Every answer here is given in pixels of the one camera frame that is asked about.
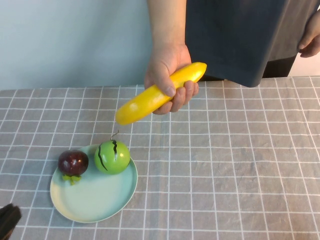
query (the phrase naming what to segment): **dark red fruit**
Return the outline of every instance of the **dark red fruit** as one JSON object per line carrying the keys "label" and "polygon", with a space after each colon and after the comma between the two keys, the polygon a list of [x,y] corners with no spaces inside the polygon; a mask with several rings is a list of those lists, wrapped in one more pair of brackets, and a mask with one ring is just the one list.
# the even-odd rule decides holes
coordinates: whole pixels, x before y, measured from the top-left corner
{"label": "dark red fruit", "polygon": [[79,177],[89,165],[87,154],[79,150],[67,150],[61,153],[58,160],[59,170],[67,176]]}

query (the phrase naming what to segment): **gray checkered tablecloth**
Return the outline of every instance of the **gray checkered tablecloth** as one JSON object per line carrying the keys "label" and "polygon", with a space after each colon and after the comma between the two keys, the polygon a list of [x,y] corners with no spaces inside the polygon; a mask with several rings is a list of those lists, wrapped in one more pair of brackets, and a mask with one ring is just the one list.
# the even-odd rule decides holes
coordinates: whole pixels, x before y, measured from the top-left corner
{"label": "gray checkered tablecloth", "polygon": [[[142,91],[0,91],[0,207],[23,214],[12,240],[320,239],[320,78],[201,82],[179,112],[117,125]],[[132,200],[98,223],[67,220],[49,193],[59,154],[117,130],[138,169]]]}

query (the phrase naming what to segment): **person's left hand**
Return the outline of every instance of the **person's left hand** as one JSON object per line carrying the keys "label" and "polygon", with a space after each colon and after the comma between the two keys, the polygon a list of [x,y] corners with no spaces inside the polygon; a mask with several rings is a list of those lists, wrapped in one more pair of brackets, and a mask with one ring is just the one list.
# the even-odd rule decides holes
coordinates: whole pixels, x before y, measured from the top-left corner
{"label": "person's left hand", "polygon": [[307,23],[299,49],[302,58],[310,58],[320,52],[320,10]]}

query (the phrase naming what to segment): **person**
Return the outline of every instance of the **person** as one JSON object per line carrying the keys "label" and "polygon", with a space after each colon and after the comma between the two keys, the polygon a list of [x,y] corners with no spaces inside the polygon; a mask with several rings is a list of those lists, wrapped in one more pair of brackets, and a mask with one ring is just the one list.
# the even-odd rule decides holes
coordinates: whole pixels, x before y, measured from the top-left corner
{"label": "person", "polygon": [[320,52],[320,0],[147,0],[152,53],[144,87],[156,84],[172,101],[154,114],[177,112],[198,94],[170,75],[193,62],[207,64],[205,80],[246,87],[263,77],[288,76],[298,52]]}

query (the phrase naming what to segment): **black crack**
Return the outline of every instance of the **black crack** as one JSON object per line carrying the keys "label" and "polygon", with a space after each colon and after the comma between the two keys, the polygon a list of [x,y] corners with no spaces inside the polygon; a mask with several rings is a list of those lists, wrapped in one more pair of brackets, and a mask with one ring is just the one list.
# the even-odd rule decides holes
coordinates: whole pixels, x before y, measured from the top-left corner
{"label": "black crack", "polygon": [[112,140],[112,143],[114,145],[113,147],[113,151],[114,151],[114,160],[117,160],[117,141],[116,140]]}
{"label": "black crack", "polygon": [[102,157],[101,157],[101,145],[102,145],[102,144],[100,144],[100,146],[99,146],[98,157],[99,157],[99,159],[100,159],[100,162],[101,162],[102,167],[103,167],[105,170],[108,171],[108,169],[107,169],[106,166],[104,165],[104,162],[102,161]]}

